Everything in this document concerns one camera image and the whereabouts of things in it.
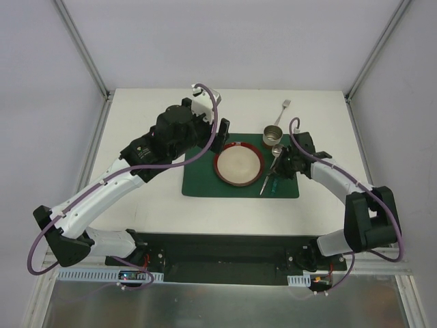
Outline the silver spoon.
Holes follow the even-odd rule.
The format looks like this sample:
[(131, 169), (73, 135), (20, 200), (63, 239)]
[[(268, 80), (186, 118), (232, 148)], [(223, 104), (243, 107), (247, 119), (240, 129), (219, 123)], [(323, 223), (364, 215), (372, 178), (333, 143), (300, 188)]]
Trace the silver spoon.
[(266, 174), (266, 177), (264, 178), (264, 181), (263, 181), (262, 187), (260, 189), (259, 195), (263, 195), (264, 190), (266, 188), (266, 185), (267, 185), (267, 183), (269, 181), (270, 175), (272, 173), (272, 169), (273, 169), (277, 159), (280, 157), (280, 155), (281, 155), (281, 153), (283, 151), (283, 148), (284, 148), (284, 145), (282, 143), (278, 143), (277, 145), (274, 145), (272, 147), (271, 154), (273, 156), (273, 160), (272, 160), (272, 163), (270, 164), (268, 173)]

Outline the steel cup brown base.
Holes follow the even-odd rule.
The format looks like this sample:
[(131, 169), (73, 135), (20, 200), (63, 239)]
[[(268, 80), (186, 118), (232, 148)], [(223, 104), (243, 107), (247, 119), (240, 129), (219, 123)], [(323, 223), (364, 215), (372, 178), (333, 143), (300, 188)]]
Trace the steel cup brown base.
[(273, 146), (280, 143), (283, 136), (283, 131), (277, 125), (268, 125), (262, 133), (262, 145), (266, 149), (271, 149)]

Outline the red rimmed beige plate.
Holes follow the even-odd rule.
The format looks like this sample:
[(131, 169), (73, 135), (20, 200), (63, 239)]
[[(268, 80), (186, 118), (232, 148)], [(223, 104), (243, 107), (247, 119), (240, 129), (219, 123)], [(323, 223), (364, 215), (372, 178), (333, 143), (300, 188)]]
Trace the red rimmed beige plate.
[(251, 143), (235, 141), (225, 145), (213, 160), (215, 174), (234, 187), (247, 187), (262, 175), (265, 160), (262, 153)]

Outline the black knife green handle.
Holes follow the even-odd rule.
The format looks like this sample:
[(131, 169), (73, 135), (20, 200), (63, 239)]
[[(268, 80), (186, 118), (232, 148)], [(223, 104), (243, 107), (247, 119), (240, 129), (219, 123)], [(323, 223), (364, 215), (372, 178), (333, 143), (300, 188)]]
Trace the black knife green handle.
[(272, 182), (271, 189), (270, 189), (270, 196), (271, 197), (275, 197), (276, 196), (277, 188), (278, 188), (278, 185), (279, 185), (279, 181), (280, 181), (279, 178), (274, 178), (274, 180)]

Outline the dark green placemat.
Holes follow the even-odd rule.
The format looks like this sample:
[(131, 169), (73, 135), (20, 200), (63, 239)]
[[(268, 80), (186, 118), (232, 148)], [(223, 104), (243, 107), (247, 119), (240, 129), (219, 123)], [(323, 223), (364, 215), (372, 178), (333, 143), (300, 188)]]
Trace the dark green placemat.
[(280, 178), (275, 197), (270, 196), (270, 189), (274, 177), (266, 185), (263, 195), (259, 195), (264, 178), (268, 173), (273, 156), (271, 151), (263, 147), (262, 135), (254, 133), (232, 133), (227, 143), (243, 141), (254, 145), (262, 153), (265, 167), (261, 177), (247, 187), (234, 187), (223, 182), (214, 172), (213, 160), (216, 156), (207, 152), (200, 159), (184, 167), (182, 194), (189, 197), (226, 197), (226, 198), (281, 198), (296, 199), (299, 197), (297, 179), (286, 180)]

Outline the silver fork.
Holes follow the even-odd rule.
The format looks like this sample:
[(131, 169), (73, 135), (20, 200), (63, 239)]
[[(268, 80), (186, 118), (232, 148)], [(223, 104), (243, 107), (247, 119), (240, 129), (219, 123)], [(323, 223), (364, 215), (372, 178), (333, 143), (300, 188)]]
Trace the silver fork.
[(291, 100), (290, 99), (285, 99), (281, 105), (281, 112), (279, 114), (279, 116), (277, 117), (277, 119), (274, 121), (274, 125), (278, 126), (279, 122), (281, 121), (281, 118), (284, 114), (284, 111), (290, 106)]

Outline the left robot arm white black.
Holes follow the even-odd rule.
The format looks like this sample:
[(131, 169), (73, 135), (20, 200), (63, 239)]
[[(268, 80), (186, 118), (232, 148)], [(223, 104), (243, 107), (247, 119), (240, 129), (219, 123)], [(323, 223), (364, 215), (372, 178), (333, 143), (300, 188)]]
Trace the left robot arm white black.
[(218, 126), (195, 115), (191, 106), (172, 105), (150, 131), (134, 139), (97, 180), (57, 208), (39, 206), (33, 212), (57, 263), (70, 267), (88, 255), (104, 256), (109, 265), (142, 265), (147, 245), (133, 229), (102, 231), (89, 225), (127, 193), (172, 167), (194, 147), (219, 153), (229, 137), (229, 120)]

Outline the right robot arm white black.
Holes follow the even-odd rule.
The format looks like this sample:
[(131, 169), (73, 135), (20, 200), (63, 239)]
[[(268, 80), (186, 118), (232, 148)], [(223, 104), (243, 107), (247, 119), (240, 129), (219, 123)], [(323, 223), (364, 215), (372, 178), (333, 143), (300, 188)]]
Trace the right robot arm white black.
[(404, 257), (401, 228), (393, 192), (364, 184), (338, 165), (326, 152), (316, 152), (309, 133), (292, 133), (273, 170), (280, 177), (297, 174), (322, 185), (345, 206), (340, 230), (321, 235), (307, 252), (314, 269), (330, 264), (332, 256), (370, 252), (388, 262)]

